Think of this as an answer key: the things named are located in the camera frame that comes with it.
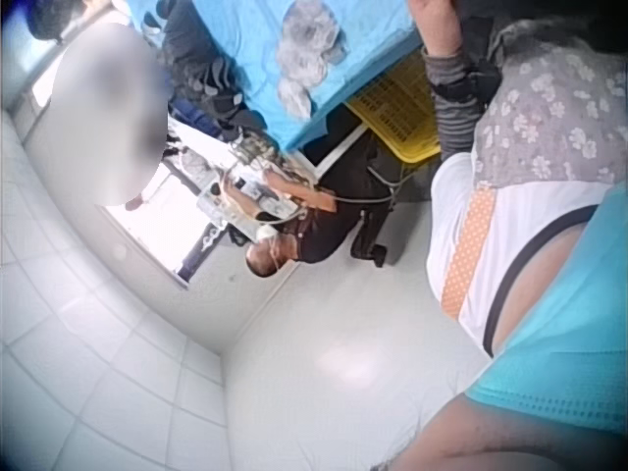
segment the white floor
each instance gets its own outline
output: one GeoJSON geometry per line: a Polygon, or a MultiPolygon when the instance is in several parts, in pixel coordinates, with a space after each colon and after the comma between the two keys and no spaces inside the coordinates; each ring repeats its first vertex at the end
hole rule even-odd
{"type": "Polygon", "coordinates": [[[299,266],[225,355],[234,471],[368,471],[472,381],[486,358],[432,296],[430,220],[397,206],[382,270],[348,244],[299,266]]]}

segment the teal shirt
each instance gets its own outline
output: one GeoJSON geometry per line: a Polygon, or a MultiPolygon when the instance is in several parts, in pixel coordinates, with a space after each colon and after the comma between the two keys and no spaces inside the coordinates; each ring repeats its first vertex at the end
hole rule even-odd
{"type": "Polygon", "coordinates": [[[606,195],[556,280],[469,398],[628,435],[627,198],[626,183],[606,195]]]}

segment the white tiled wall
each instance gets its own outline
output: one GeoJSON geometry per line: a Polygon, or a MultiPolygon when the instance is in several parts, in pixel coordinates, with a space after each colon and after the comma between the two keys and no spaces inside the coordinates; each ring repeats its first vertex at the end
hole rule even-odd
{"type": "Polygon", "coordinates": [[[151,312],[83,246],[4,112],[2,173],[7,464],[231,470],[220,358],[151,312]]]}

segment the blue tablecloth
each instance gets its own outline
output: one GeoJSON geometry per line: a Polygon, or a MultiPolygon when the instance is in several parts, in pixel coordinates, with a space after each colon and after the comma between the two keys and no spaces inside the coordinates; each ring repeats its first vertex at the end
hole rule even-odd
{"type": "MultiPolygon", "coordinates": [[[[154,14],[155,4],[156,0],[129,0],[137,26],[146,12],[154,14]]],[[[280,71],[275,52],[292,0],[194,4],[216,42],[240,68],[247,105],[264,116],[268,133],[284,150],[323,135],[330,111],[420,44],[405,0],[326,0],[345,35],[348,54],[312,90],[316,112],[309,122],[301,122],[286,113],[277,96],[280,71]]]]}

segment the yellow plastic crate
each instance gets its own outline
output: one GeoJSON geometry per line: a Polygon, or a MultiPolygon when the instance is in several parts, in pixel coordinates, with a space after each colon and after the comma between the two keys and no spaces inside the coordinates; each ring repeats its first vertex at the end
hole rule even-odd
{"type": "Polygon", "coordinates": [[[347,106],[405,163],[417,164],[441,151],[418,49],[373,79],[347,106]]]}

